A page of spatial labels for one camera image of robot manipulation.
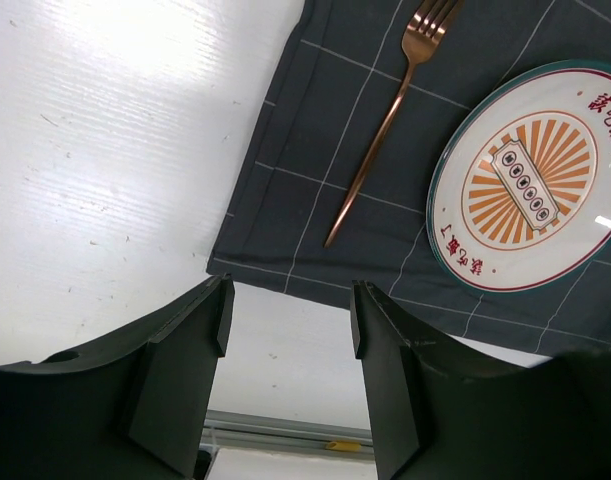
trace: fork handle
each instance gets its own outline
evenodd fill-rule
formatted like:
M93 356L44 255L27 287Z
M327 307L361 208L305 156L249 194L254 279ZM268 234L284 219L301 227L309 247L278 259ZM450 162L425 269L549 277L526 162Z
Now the fork handle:
M396 113L398 112L398 109L400 108L401 103L403 102L403 98L405 98L405 94L409 89L409 84L412 80L412 75L414 74L415 68L416 63L410 62L408 64L407 72L405 73L405 78L403 78L403 81L401 82L401 86L398 89L396 98L394 99L394 102L392 103L389 112L387 112L387 116L383 120L381 127L378 129L378 133L374 137L374 140L372 140L372 144L370 145L369 150L367 151L367 154L363 159L361 167L358 169L358 172L354 177L352 185L349 187L347 195L345 196L345 201L343 202L343 206L339 210L338 215L336 216L336 221L334 222L334 226L330 230L329 235L327 236L327 240L325 241L325 248L329 247L334 241L334 238L336 238L338 230L340 229L341 225L343 224L343 221L345 220L345 217L347 216L347 212L349 212L349 209L352 207L352 204L354 203L354 200L356 199L356 196L358 195L358 192L360 191L363 182L365 182L367 172L369 172L372 163L374 163L374 159L376 158L376 155L378 154L378 151L380 150L381 145L385 140L385 135L387 135L389 128L392 126L394 117L396 116Z

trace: gray placemat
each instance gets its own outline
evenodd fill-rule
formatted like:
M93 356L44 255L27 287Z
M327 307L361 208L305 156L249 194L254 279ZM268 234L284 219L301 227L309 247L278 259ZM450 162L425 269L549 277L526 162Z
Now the gray placemat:
M336 242L324 239L405 70L419 0L307 0L281 58L208 272L348 308L376 283L441 330L552 355L611 349L611 244L552 285L481 295L443 272L425 204L443 147L497 86L546 63L611 63L611 0L466 0L412 88Z

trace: table surface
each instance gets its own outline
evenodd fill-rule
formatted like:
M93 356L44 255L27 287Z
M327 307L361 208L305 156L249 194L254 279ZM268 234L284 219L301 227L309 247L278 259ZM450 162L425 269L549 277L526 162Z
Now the table surface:
M0 364L89 341L205 278L301 8L0 2ZM367 428L347 313L238 285L210 408Z

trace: plate logo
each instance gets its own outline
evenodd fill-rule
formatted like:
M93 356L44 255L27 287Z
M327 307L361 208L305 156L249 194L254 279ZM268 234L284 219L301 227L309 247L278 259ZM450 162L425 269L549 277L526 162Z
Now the plate logo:
M544 111L513 121L489 139L465 177L467 229L495 250L552 237L591 192L597 157L594 137L578 117Z

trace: green plate rim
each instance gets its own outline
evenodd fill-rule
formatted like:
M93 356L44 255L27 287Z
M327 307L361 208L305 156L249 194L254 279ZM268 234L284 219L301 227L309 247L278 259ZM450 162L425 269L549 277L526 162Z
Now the green plate rim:
M560 281L561 279L567 277L568 275L572 274L573 272L578 271L583 265L586 265L588 262L591 262L596 255L598 255L607 245L611 243L611 237L610 237L590 257L586 258L585 261L578 264L576 268L573 268L569 272L563 273L562 275L556 277L554 280L551 280L547 283L538 285L536 287L527 288L527 289L498 291L498 290L486 290L483 288L476 287L470 283L465 282L460 277L455 275L454 272L452 272L452 270L449 268L449 266L443 261L440 255L438 242L436 241L436 238L434 236L434 216L433 214L434 214L434 197L436 196L436 186L441 177L441 174L443 173L445 164L447 163L447 158L449 157L456 143L458 143L460 138L467 131L469 126L478 119L481 113L483 113L490 104L494 103L494 101L498 97L503 96L509 90L516 88L517 86L521 85L522 83L525 83L528 80L531 80L534 77L543 75L544 73L551 73L551 72L555 72L558 70L566 70L569 68L587 68L587 69L596 70L596 71L607 73L611 75L611 64L609 63L595 61L595 60L561 60L558 62L541 65L540 67L533 68L532 70L528 70L527 72L524 72L514 77L512 80L508 81L507 83L503 84L502 86L494 90L492 93L490 93L487 97L483 99L483 101L481 101L481 103L479 103L469 113L469 115L465 118L465 120L463 120L463 122L458 126L458 128L456 129L452 137L449 139L449 142L447 142L447 145L443 149L443 153L441 153L441 156L439 157L438 162L436 163L436 168L434 169L432 180L429 186L429 194L427 196L427 206L426 206L426 211L425 211L426 224L427 224L427 236L429 238L429 244L432 249L432 253L434 254L434 257L438 260L438 263L441 266L441 268L445 272L447 272L451 277L455 278L460 284L465 285L467 288L474 290L475 292L479 294L486 294L486 295L514 294L516 295L520 293L529 292L534 289L551 286L552 284Z

